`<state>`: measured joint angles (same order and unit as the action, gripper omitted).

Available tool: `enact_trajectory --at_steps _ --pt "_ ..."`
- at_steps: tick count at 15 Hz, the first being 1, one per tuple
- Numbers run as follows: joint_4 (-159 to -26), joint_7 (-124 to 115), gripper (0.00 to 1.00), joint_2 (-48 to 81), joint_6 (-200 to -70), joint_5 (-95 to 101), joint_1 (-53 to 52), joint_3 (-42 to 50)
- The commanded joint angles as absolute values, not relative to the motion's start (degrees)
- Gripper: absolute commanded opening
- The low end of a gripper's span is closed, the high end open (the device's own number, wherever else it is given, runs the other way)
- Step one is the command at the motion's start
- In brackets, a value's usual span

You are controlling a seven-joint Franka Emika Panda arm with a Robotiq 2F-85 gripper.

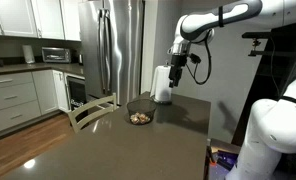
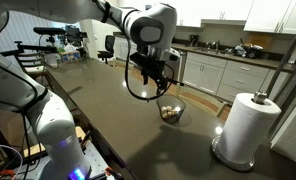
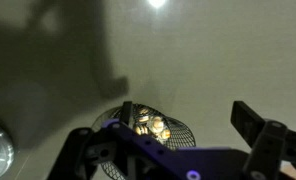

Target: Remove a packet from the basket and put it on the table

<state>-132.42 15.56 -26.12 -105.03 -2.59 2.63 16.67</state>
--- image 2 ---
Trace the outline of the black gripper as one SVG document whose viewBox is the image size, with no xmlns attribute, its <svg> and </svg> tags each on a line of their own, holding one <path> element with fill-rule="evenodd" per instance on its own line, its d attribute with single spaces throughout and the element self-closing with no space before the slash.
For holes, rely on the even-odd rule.
<svg viewBox="0 0 296 180">
<path fill-rule="evenodd" d="M 164 69 L 163 62 L 157 62 L 153 58 L 144 56 L 138 52 L 132 54 L 130 56 L 130 60 L 141 68 L 141 75 L 143 76 L 144 85 L 148 83 L 148 78 L 151 78 L 157 85 L 156 95 L 160 95 L 162 91 L 167 91 L 170 79 L 165 78 L 162 74 Z"/>
</svg>

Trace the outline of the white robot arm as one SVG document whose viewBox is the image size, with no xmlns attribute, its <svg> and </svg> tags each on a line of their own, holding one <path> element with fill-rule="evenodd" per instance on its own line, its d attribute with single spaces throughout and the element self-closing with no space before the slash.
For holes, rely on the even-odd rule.
<svg viewBox="0 0 296 180">
<path fill-rule="evenodd" d="M 138 46 L 132 60 L 155 80 L 157 96 L 167 91 L 163 77 L 164 61 L 172 52 L 177 12 L 165 3 L 140 11 L 118 7 L 105 0 L 0 0 L 0 33 L 9 22 L 11 11 L 43 19 L 76 23 L 93 19 L 119 28 Z M 86 180 L 91 172 L 75 132 L 75 123 L 65 102 L 54 92 L 0 54 L 0 109 L 27 117 L 50 161 L 40 180 Z"/>
</svg>

